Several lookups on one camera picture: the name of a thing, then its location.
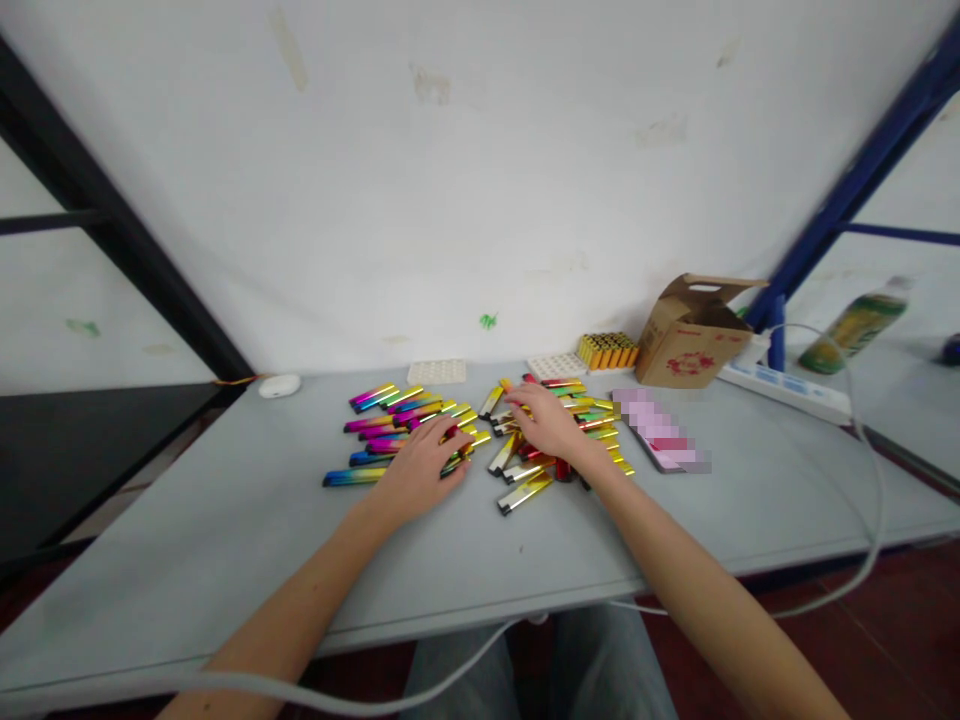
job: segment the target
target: bottle cap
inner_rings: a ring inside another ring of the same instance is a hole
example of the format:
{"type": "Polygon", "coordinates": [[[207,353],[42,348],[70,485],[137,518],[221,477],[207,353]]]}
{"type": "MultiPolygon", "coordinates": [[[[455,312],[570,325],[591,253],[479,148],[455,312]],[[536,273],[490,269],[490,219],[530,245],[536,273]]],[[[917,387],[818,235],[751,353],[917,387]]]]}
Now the bottle cap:
{"type": "Polygon", "coordinates": [[[893,285],[893,287],[902,288],[903,290],[910,290],[915,282],[916,279],[909,275],[894,275],[887,282],[887,285],[893,285]]]}

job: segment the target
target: white cable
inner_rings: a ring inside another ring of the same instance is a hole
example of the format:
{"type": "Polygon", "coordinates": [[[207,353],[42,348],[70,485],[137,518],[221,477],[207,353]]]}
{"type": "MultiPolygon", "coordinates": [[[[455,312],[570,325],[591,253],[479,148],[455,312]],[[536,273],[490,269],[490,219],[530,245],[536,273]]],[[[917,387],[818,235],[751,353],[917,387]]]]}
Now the white cable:
{"type": "Polygon", "coordinates": [[[38,689],[0,693],[0,717],[29,717],[72,708],[121,702],[151,695],[167,695],[187,690],[241,690],[274,697],[304,707],[349,717],[392,715],[433,700],[476,665],[507,628],[519,620],[504,623],[469,660],[446,680],[416,695],[385,703],[362,703],[324,695],[315,690],[262,675],[234,672],[190,672],[158,675],[151,678],[91,678],[82,687],[64,689],[46,686],[38,689]]]}
{"type": "MultiPolygon", "coordinates": [[[[877,519],[874,524],[873,538],[872,542],[870,543],[870,549],[867,551],[867,555],[863,559],[863,564],[860,566],[860,570],[856,575],[854,575],[848,582],[844,583],[833,592],[829,592],[826,595],[817,598],[816,600],[804,603],[803,605],[799,605],[791,610],[781,610],[780,612],[771,613],[770,616],[774,618],[794,617],[796,615],[802,615],[803,613],[810,612],[811,610],[816,610],[817,608],[821,608],[828,603],[832,603],[834,600],[839,600],[850,591],[859,587],[860,584],[863,583],[863,581],[867,579],[867,576],[869,576],[873,571],[873,566],[877,562],[877,556],[880,554],[880,549],[883,545],[883,535],[887,529],[887,495],[886,486],[883,480],[883,467],[880,464],[879,455],[877,454],[876,450],[873,449],[873,446],[867,439],[867,434],[863,431],[863,422],[860,420],[860,414],[857,412],[856,401],[853,397],[853,373],[850,372],[850,366],[847,364],[843,350],[839,345],[837,345],[832,337],[823,331],[817,330],[817,328],[811,327],[810,325],[803,325],[802,323],[780,323],[779,325],[775,325],[774,327],[770,328],[770,332],[772,333],[784,327],[798,327],[803,328],[804,330],[812,330],[813,332],[817,333],[821,339],[830,343],[833,346],[833,349],[837,351],[837,355],[843,361],[843,371],[847,378],[847,394],[850,396],[850,419],[853,422],[854,430],[857,431],[857,437],[860,438],[860,441],[863,443],[864,447],[867,448],[867,454],[870,456],[870,462],[873,464],[873,472],[877,478],[877,519]]],[[[609,604],[630,610],[639,610],[640,612],[650,613],[651,615],[668,614],[666,610],[644,607],[642,605],[634,605],[633,603],[618,602],[616,600],[610,600],[609,604]]]]}

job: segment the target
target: jeans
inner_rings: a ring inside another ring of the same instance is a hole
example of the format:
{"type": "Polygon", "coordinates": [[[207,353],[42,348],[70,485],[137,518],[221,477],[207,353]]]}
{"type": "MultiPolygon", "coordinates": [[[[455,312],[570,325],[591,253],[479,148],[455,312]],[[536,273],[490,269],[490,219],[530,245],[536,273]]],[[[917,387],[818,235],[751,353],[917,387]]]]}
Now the jeans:
{"type": "MultiPolygon", "coordinates": [[[[552,718],[668,718],[677,713],[639,612],[606,604],[554,614],[550,671],[552,718]]],[[[405,695],[441,682],[486,642],[496,627],[421,640],[405,695]]],[[[470,671],[402,720],[519,720],[513,666],[501,636],[470,671]]]]}

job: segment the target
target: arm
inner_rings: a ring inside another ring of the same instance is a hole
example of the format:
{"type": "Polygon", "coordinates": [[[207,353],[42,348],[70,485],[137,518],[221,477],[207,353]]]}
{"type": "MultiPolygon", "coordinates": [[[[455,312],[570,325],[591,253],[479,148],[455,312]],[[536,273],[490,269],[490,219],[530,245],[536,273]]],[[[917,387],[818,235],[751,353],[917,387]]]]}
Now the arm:
{"type": "MultiPolygon", "coordinates": [[[[373,490],[333,536],[227,640],[205,670],[256,673],[296,682],[313,657],[350,588],[380,547],[402,525],[439,504],[463,480],[469,463],[447,478],[440,469],[470,444],[464,433],[440,445],[456,425],[444,417],[413,431],[373,490]]],[[[273,718],[283,702],[231,691],[177,695],[160,718],[273,718]]]]}
{"type": "Polygon", "coordinates": [[[524,436],[587,479],[684,635],[753,716],[846,718],[790,638],[703,547],[587,438],[544,388],[507,396],[524,436]],[[530,407],[533,418],[517,405],[530,407]]]}

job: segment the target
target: hand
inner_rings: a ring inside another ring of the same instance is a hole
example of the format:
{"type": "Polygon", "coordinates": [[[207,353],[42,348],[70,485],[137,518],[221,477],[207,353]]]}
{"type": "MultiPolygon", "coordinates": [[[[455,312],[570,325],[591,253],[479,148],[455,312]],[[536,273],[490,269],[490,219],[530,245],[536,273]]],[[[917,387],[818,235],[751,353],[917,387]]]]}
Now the hand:
{"type": "Polygon", "coordinates": [[[526,383],[510,392],[513,416],[523,431],[523,437],[541,452],[573,463],[573,457],[582,453],[591,444],[583,434],[560,398],[541,385],[526,383]],[[520,405],[526,405],[533,413],[531,418],[520,405]]]}
{"type": "Polygon", "coordinates": [[[472,435],[457,431],[440,444],[447,430],[456,424],[456,419],[442,415],[410,433],[403,449],[364,500],[379,521],[395,530],[439,505],[463,481],[469,462],[440,478],[450,456],[473,442],[472,435]]]}

